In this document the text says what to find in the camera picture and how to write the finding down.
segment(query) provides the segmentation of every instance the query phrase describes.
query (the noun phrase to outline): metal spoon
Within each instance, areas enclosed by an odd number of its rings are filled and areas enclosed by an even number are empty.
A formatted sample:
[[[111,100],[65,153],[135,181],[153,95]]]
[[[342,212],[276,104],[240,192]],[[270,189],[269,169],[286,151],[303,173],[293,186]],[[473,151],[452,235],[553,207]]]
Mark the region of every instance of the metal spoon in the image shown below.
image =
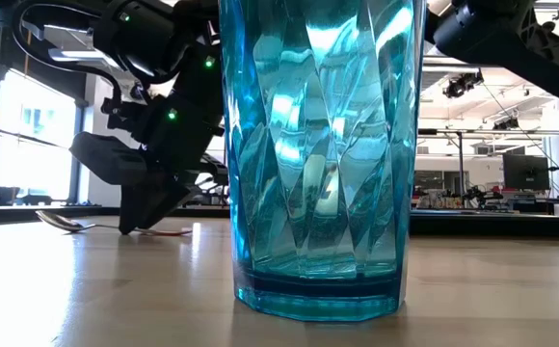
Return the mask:
[[[109,227],[109,228],[119,229],[118,227],[115,226],[107,226],[101,224],[90,224],[87,226],[83,226],[80,223],[74,222],[69,218],[47,211],[36,211],[36,214],[38,215],[38,217],[40,217],[40,219],[43,222],[46,222],[53,227],[57,227],[61,230],[65,230],[71,233],[80,232],[83,230],[90,229],[92,227]],[[140,229],[140,228],[135,228],[134,231],[141,232],[145,235],[155,235],[155,236],[181,236],[192,232],[192,230],[166,232],[166,231],[155,231],[155,230]]]

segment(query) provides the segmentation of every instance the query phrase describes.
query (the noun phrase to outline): ceiling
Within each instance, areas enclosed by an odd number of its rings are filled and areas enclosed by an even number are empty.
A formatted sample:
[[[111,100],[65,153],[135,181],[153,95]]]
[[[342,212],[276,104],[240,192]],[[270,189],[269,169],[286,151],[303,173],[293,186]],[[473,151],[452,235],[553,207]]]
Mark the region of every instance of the ceiling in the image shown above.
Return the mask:
[[[174,4],[176,1],[166,0],[164,2]],[[450,0],[428,0],[428,6],[433,13],[442,13],[450,9]],[[537,17],[541,23],[551,20],[553,15],[554,11],[537,11]],[[554,32],[559,35],[559,20],[556,21]],[[80,33],[47,30],[46,38],[64,50],[93,49],[91,40]],[[426,54],[438,53],[434,48]],[[134,80],[129,73],[110,67],[108,64],[104,64],[104,66],[110,69],[119,79],[124,91],[131,88]],[[490,123],[482,126],[491,128],[493,121],[505,115],[501,106],[507,112],[519,115],[522,119],[538,120],[542,108],[555,99],[542,89],[504,68],[487,67],[482,68],[482,72],[485,83],[456,99],[448,99],[442,94],[443,88],[448,85],[449,78],[455,77],[455,74],[424,72],[421,93],[421,123],[427,123],[428,127],[439,128],[445,126],[473,128],[477,124]]]

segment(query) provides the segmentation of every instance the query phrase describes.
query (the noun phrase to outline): cable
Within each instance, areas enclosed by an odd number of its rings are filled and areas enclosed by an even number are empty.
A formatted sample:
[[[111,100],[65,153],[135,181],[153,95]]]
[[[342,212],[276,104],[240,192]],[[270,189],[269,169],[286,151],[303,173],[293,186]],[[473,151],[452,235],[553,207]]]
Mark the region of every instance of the cable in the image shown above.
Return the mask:
[[[117,107],[119,107],[121,103],[121,88],[119,86],[119,82],[117,81],[117,79],[113,77],[110,73],[96,67],[85,67],[85,66],[79,66],[77,64],[55,62],[51,58],[36,51],[30,44],[27,43],[27,41],[22,36],[22,30],[20,28],[20,24],[24,15],[34,7],[55,7],[60,9],[66,9],[76,13],[87,15],[92,18],[100,18],[101,13],[94,11],[93,9],[89,9],[87,7],[81,6],[79,4],[74,4],[63,0],[43,0],[43,1],[28,0],[16,6],[13,12],[12,32],[13,32],[14,40],[16,41],[20,49],[22,49],[27,55],[29,55],[30,57],[32,57],[33,59],[37,60],[40,63],[64,71],[90,73],[90,74],[104,77],[113,86],[113,99],[111,104],[112,109],[114,110]]]
[[[489,88],[486,84],[483,84],[483,87],[485,87],[485,89],[488,91],[488,93],[492,96],[493,101],[495,101],[495,103],[498,104],[498,106],[500,107],[500,109],[507,115],[507,117],[510,117],[510,118],[511,118],[512,116],[511,116],[511,115],[509,114],[509,112],[504,108],[504,106],[502,106],[502,104],[500,103],[500,101],[498,101],[498,99],[497,99],[497,98],[495,97],[495,95],[492,93],[492,91],[490,90],[490,88]],[[537,144],[537,142],[534,141],[534,139],[530,137],[530,135],[528,134],[528,132],[525,131],[525,130],[523,130],[523,129],[521,128],[521,126],[519,126],[519,123],[518,123],[518,128],[519,128],[519,130],[523,133],[523,135],[525,135],[525,137],[528,138],[528,140],[530,140],[530,141],[534,144],[534,146],[535,146],[536,148],[538,148],[538,149],[541,150],[541,152],[543,153],[543,155],[544,155],[547,159],[549,159],[549,161],[550,161],[551,163],[553,163],[554,166],[559,167],[558,163],[556,163],[556,162],[543,150],[543,148],[540,147],[539,144]]]

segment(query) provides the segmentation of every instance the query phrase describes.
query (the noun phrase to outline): wooden table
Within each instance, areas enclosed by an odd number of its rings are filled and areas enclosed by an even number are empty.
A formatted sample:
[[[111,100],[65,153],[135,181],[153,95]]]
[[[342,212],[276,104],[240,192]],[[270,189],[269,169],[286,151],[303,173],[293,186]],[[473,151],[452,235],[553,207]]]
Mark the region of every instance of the wooden table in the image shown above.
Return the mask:
[[[413,239],[398,314],[316,324],[234,301],[227,220],[158,229],[182,227],[194,233],[0,226],[0,346],[559,347],[559,240]]]

